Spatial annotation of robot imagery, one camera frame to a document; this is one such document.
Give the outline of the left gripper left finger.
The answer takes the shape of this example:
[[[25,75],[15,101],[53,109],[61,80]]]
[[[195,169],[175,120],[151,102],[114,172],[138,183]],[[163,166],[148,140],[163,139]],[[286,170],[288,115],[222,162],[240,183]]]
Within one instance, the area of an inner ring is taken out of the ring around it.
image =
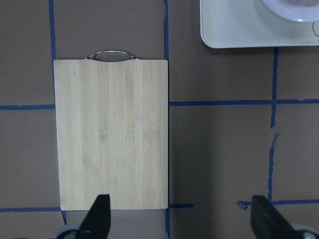
[[[98,195],[80,225],[77,239],[106,239],[111,227],[110,195]]]

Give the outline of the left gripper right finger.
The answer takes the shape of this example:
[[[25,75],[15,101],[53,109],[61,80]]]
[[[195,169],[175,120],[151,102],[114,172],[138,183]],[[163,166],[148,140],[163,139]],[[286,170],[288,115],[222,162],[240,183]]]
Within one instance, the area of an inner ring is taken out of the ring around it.
[[[302,239],[265,196],[252,196],[251,229],[257,239]]]

